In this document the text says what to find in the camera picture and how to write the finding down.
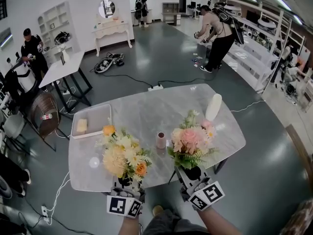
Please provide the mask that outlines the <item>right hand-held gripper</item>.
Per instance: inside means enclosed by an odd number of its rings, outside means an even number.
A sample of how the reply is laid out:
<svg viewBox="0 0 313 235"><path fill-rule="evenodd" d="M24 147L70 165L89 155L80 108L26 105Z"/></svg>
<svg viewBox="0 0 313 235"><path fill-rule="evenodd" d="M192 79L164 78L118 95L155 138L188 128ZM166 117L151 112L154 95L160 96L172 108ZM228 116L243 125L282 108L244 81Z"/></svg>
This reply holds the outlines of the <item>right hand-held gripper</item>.
<svg viewBox="0 0 313 235"><path fill-rule="evenodd" d="M183 185L180 194L184 202L189 202L197 211L204 211L210 206L220 201L225 197L218 181L212 181L206 169L199 166L201 170L200 182L190 186L189 169L182 166L174 166L175 172L178 176L180 183Z"/></svg>

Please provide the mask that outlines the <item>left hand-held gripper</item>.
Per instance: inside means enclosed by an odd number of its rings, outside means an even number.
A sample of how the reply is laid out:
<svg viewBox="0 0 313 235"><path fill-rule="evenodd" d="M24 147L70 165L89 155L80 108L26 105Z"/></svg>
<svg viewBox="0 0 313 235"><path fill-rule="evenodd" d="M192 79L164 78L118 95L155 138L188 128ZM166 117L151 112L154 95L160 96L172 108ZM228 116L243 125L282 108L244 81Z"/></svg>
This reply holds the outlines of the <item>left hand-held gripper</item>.
<svg viewBox="0 0 313 235"><path fill-rule="evenodd" d="M145 191L142 181L133 180L133 190L122 189L120 178L113 176L112 188L107 195L107 213L136 218L145 202Z"/></svg>

